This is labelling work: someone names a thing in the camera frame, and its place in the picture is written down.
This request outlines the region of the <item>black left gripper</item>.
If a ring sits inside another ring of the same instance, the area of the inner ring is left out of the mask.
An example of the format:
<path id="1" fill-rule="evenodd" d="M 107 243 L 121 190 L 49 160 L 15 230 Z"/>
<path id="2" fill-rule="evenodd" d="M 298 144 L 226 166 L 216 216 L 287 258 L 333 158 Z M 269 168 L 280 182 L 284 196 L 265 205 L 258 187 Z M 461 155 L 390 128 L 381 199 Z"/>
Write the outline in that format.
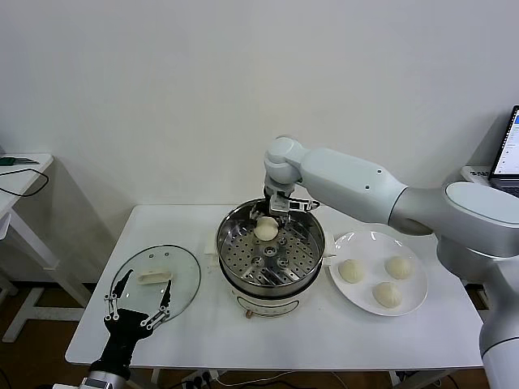
<path id="1" fill-rule="evenodd" d="M 101 358 L 97 361 L 97 368 L 100 370 L 128 368 L 136 344 L 153 333 L 153 329 L 147 329 L 147 327 L 158 327 L 170 317 L 171 279 L 168 280 L 168 284 L 162 293 L 158 311 L 151 317 L 134 310 L 118 310 L 118 300 L 121 298 L 132 273 L 132 269 L 128 270 L 104 296 L 104 323 L 109 332 L 109 339 Z"/>

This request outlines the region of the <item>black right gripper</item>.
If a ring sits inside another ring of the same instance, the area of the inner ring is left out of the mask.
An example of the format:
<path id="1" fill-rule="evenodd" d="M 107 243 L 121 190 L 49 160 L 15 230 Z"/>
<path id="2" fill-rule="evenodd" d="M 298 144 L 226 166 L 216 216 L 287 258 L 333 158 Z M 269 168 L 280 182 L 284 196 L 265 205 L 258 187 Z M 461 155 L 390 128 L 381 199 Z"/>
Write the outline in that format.
<path id="1" fill-rule="evenodd" d="M 264 197 L 267 201 L 270 200 L 272 195 L 274 194 L 274 190 L 269 186 L 264 186 Z M 265 202 L 257 202 L 255 203 L 250 210 L 250 219 L 253 221 L 257 221 L 260 217 L 266 216 L 266 203 Z M 279 227 L 284 227 L 287 223 L 287 213 L 286 212 L 278 212 L 276 214 L 276 220 Z"/>

